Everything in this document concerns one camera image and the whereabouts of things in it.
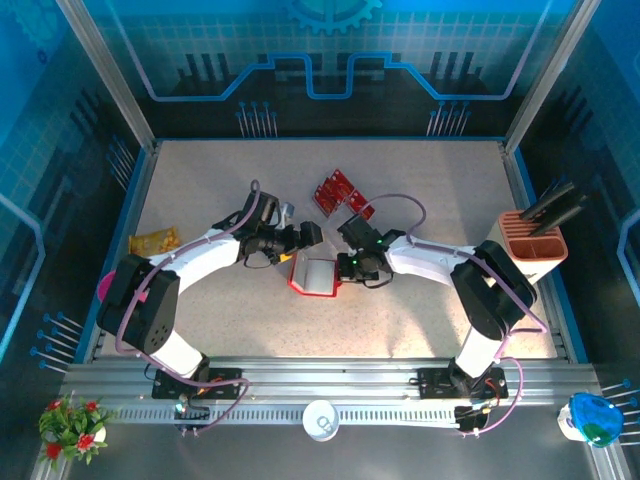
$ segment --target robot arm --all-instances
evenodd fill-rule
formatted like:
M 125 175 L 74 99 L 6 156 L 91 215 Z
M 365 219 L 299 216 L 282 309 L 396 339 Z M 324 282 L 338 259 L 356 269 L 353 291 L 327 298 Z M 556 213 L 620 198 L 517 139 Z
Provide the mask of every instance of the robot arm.
M 224 234 L 238 219 L 244 218 L 255 195 L 255 192 L 249 195 L 243 210 L 216 223 L 205 235 L 179 249 L 150 258 L 133 254 L 124 257 L 98 314 L 100 328 L 117 335 L 124 313 L 142 280 L 167 257 L 174 257 L 173 262 L 156 274 L 144 299 L 138 302 L 123 341 L 183 378 L 207 381 L 208 357 L 189 345 L 173 328 L 178 296 L 216 270 L 244 261 L 258 251 L 276 265 L 296 251 L 322 242 L 320 227 L 313 222 L 303 222 L 299 230 L 287 225 L 293 215 L 293 206 L 280 206 L 276 197 L 263 192 L 259 194 L 254 212 L 241 228 L 216 240 L 203 241 Z M 178 250 L 189 245 L 193 248 L 176 256 Z
M 343 283 L 363 283 L 372 288 L 367 282 L 378 281 L 383 272 L 388 280 L 378 285 L 388 283 L 395 274 L 412 274 L 456 289 L 471 328 L 462 350 L 451 360 L 448 380 L 460 396 L 473 396 L 524 313 L 470 257 L 484 260 L 527 307 L 536 300 L 535 290 L 504 249 L 491 241 L 477 247 L 452 247 L 418 239 L 412 244 L 405 232 L 391 230 L 381 235 L 359 215 L 338 231 L 352 250 L 351 254 L 338 255 Z

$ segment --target yellow snack bag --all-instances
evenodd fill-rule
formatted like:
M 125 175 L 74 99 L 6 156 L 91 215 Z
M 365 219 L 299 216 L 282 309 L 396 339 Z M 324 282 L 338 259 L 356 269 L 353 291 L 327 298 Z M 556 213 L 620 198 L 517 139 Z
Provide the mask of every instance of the yellow snack bag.
M 176 227 L 165 228 L 146 235 L 129 236 L 129 253 L 150 257 L 170 252 L 181 244 L 178 229 Z

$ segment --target blue glass wall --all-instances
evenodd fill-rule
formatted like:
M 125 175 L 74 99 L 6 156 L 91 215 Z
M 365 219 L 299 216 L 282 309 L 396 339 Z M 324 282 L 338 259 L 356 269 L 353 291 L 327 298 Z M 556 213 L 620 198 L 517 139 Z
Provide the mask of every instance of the blue glass wall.
M 602 383 L 629 377 L 633 388 L 640 382 L 639 22 L 637 3 L 603 0 L 522 144 L 538 194 L 566 178 L 589 195 L 562 229 L 569 258 L 561 273 Z M 639 452 L 627 450 L 636 476 Z
M 37 332 L 84 322 L 139 148 L 55 2 L 0 1 L 0 64 L 0 477 L 18 479 L 73 353 Z
M 264 137 L 504 135 L 573 2 L 87 4 L 156 135 Z

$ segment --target aluminum frame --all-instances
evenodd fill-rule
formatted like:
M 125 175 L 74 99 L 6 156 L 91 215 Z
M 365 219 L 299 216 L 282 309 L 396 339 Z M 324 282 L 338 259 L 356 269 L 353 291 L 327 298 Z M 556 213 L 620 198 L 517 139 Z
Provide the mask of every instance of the aluminum frame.
M 582 0 L 576 5 L 567 19 L 564 32 L 559 38 L 556 50 L 544 69 L 536 78 L 518 109 L 509 130 L 507 131 L 506 151 L 512 155 L 527 133 L 531 123 L 542 107 L 547 95 L 564 70 L 571 53 L 582 38 L 591 17 L 598 9 L 601 0 Z
M 113 97 L 129 128 L 147 153 L 156 139 L 118 64 L 82 0 L 56 0 L 71 29 Z

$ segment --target blue pin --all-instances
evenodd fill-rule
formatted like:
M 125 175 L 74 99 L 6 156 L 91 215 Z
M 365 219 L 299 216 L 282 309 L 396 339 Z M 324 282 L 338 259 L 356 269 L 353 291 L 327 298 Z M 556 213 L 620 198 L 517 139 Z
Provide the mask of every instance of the blue pin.
M 54 367 L 52 365 L 49 365 L 44 360 L 40 360 L 40 363 L 38 363 L 38 367 L 40 367 L 40 370 L 44 370 L 45 368 L 48 368 L 50 370 L 55 370 L 56 372 L 67 373 L 64 370 L 62 370 L 61 368 L 57 368 L 57 367 Z
M 64 333 L 62 333 L 60 330 L 58 330 L 57 327 L 51 327 L 51 335 L 53 335 L 54 337 L 62 337 L 62 338 L 66 338 L 67 340 L 69 340 L 70 342 L 73 343 L 78 343 L 78 340 L 76 340 L 73 337 L 70 337 L 69 335 L 66 335 Z
M 238 126 L 240 127 L 240 133 L 242 134 L 242 138 L 245 138 L 246 135 L 244 133 L 244 128 L 242 128 L 242 112 L 235 113 L 236 118 L 238 119 Z
M 74 322 L 73 320 L 71 320 L 70 318 L 66 317 L 64 315 L 64 313 L 62 312 L 58 312 L 58 314 L 56 315 L 56 317 L 58 317 L 58 320 L 65 320 L 67 322 L 69 322 L 71 325 L 75 325 L 76 327 L 82 329 L 82 325 L 80 325 L 79 323 Z
M 264 123 L 264 117 L 266 117 L 266 114 L 264 112 L 259 112 L 258 116 L 260 117 L 260 122 L 262 123 L 262 131 L 264 132 L 264 136 L 267 136 L 267 126 Z
M 626 407 L 627 405 L 630 405 L 633 408 L 636 408 L 638 406 L 638 399 L 636 397 L 631 397 L 628 402 L 616 403 L 616 407 L 618 408 Z
M 449 133 L 448 133 L 449 136 L 451 136 L 451 134 L 453 133 L 453 130 L 459 120 L 460 120 L 460 112 L 456 110 L 455 112 L 453 112 L 453 121 L 451 122 L 451 126 L 449 127 Z
M 628 378 L 625 378 L 624 380 L 622 380 L 622 383 L 616 383 L 615 385 L 602 388 L 601 390 L 603 392 L 606 392 L 607 390 L 613 390 L 614 388 L 620 388 L 620 387 L 631 388 L 631 380 L 629 380 Z
M 247 118 L 249 119 L 249 124 L 251 125 L 251 131 L 253 132 L 253 137 L 255 138 L 257 135 L 256 135 L 256 127 L 253 124 L 253 112 L 248 112 Z
M 44 346 L 44 351 L 47 352 L 47 353 L 51 353 L 51 352 L 57 353 L 58 355 L 62 355 L 63 357 L 67 357 L 67 358 L 70 358 L 71 360 L 73 360 L 73 355 L 70 355 L 67 352 L 63 352 L 62 350 L 58 350 L 57 348 L 55 348 L 50 343 L 47 343 Z
M 431 110 L 429 112 L 429 124 L 427 125 L 427 137 L 431 134 L 431 125 L 433 125 L 433 118 L 436 116 L 436 111 Z
M 449 115 L 449 112 L 447 112 L 446 110 L 441 114 L 442 120 L 440 120 L 440 126 L 438 127 L 438 136 L 440 136 L 440 134 L 442 133 L 442 127 L 444 126 L 444 123 L 447 119 L 447 115 Z

